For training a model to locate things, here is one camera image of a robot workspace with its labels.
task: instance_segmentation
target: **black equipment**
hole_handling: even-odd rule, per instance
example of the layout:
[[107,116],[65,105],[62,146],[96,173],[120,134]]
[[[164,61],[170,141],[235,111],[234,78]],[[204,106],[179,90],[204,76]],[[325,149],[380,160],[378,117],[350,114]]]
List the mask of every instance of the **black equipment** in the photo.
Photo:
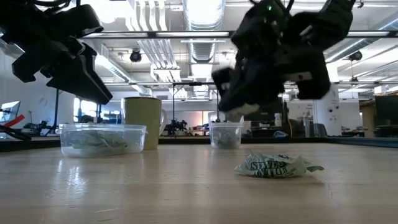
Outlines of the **black equipment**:
[[355,0],[328,0],[319,12],[294,16],[294,0],[287,7],[280,0],[250,1],[254,6],[231,38],[235,67],[212,74],[220,111],[236,119],[255,112],[276,100],[286,81],[296,83],[299,99],[322,98],[330,89],[323,51],[348,35]]
[[350,61],[361,60],[361,59],[362,59],[362,53],[360,51],[357,51],[352,55],[348,56],[348,60]]
[[187,130],[187,122],[177,121],[176,119],[172,120],[171,124],[166,124],[164,131],[167,131],[168,136],[175,136],[176,131],[186,131]]
[[132,50],[132,53],[130,55],[130,60],[132,62],[140,62],[142,59],[141,53],[139,52],[139,49],[134,49]]
[[[78,40],[104,28],[90,5],[62,11],[69,2],[0,1],[1,40],[24,51],[12,71],[24,83],[34,82],[40,72],[51,78],[47,86],[107,104],[112,94],[95,72],[97,53]],[[36,5],[48,9],[41,11]]]
[[22,132],[29,136],[40,136],[43,129],[52,129],[52,126],[47,125],[47,121],[41,121],[40,124],[27,123],[24,125]]
[[398,121],[398,96],[375,96],[376,103],[376,117],[381,120]]

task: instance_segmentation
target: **table surface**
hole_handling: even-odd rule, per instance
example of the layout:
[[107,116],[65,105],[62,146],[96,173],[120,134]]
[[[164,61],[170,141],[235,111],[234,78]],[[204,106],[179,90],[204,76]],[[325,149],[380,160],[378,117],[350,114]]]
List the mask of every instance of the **table surface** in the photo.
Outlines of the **table surface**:
[[[233,169],[251,152],[301,155],[324,171],[261,179]],[[70,159],[59,149],[0,154],[0,222],[397,223],[398,150],[258,144],[159,146]]]

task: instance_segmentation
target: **fluorescent light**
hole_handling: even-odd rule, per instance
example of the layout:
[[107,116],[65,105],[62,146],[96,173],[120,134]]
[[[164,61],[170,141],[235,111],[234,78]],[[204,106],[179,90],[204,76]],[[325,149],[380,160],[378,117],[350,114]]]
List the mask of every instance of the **fluorescent light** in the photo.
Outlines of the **fluorescent light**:
[[130,83],[104,83],[106,86],[124,86],[130,85]]
[[188,31],[188,32],[157,32],[157,37],[228,37],[229,32],[200,32],[200,31]]
[[101,32],[87,35],[82,39],[139,39],[148,37],[146,32]]
[[204,44],[217,44],[217,43],[225,43],[225,40],[181,40],[183,44],[195,44],[195,43],[204,43]]
[[171,82],[134,82],[130,85],[173,85]]
[[182,102],[209,102],[212,100],[182,100]]
[[396,4],[364,4],[363,7],[397,7]]
[[350,37],[357,36],[372,36],[372,37],[384,37],[389,33],[389,31],[349,31],[348,35]]

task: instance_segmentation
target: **exposed ductwork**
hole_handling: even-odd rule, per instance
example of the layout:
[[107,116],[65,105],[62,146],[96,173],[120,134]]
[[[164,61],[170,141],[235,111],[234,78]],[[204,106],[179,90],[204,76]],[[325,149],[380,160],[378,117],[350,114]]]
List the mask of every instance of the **exposed ductwork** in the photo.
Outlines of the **exposed ductwork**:
[[372,70],[366,71],[366,72],[362,72],[359,73],[357,75],[354,75],[354,78],[365,78],[365,77],[369,77],[371,75],[376,75],[376,74],[380,74],[382,72],[388,72],[389,70],[392,70],[394,68],[396,68],[398,65],[398,60],[395,60],[393,62],[387,63],[385,65],[381,65],[377,68],[374,68]]
[[[186,30],[221,30],[223,25],[225,0],[183,0]],[[195,81],[210,78],[214,61],[216,43],[190,43],[191,72]],[[197,96],[207,94],[194,87]]]
[[[146,21],[146,1],[145,0],[127,0],[132,11],[131,16],[126,18],[126,26],[131,31],[148,31]],[[140,5],[139,21],[137,21],[137,2]],[[165,31],[165,7],[164,0],[159,0],[159,24]],[[153,31],[157,31],[156,5],[155,0],[149,1],[149,26]],[[155,69],[178,69],[175,61],[170,40],[138,40],[140,48],[145,52],[151,64]]]
[[[101,48],[96,49],[96,51],[99,52],[99,55],[97,55],[95,59],[95,62],[97,64],[102,65],[104,68],[108,69],[113,75],[117,76],[126,83],[136,82],[136,80],[133,80],[131,77],[128,76],[128,72],[124,71],[123,68],[117,66],[117,63],[109,58],[109,50],[105,45],[101,45]],[[152,90],[149,88],[145,88],[139,85],[132,85],[131,87],[137,90],[142,96],[152,96]]]
[[[388,18],[384,20],[384,22],[379,23],[379,25],[376,25],[372,28],[371,30],[398,30],[398,19],[396,14],[393,15],[393,19]],[[347,43],[343,44],[342,46],[338,47],[335,50],[332,50],[331,52],[328,52],[328,56],[326,58],[327,63],[332,63],[337,60],[340,60],[342,58],[345,58],[360,49],[375,43],[378,41],[379,38],[367,38],[367,39],[361,39],[361,40],[350,40]]]
[[[183,0],[186,30],[221,30],[225,0]],[[193,62],[207,63],[213,59],[216,44],[190,44]]]

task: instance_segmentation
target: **yellow cup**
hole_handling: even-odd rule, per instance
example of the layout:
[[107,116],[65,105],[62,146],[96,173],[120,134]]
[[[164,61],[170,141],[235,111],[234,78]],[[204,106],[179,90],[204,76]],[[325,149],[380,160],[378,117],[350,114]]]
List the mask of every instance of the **yellow cup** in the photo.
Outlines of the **yellow cup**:
[[167,114],[162,109],[162,101],[151,97],[127,97],[122,99],[121,108],[124,124],[147,126],[144,150],[157,149],[159,136],[167,124]]

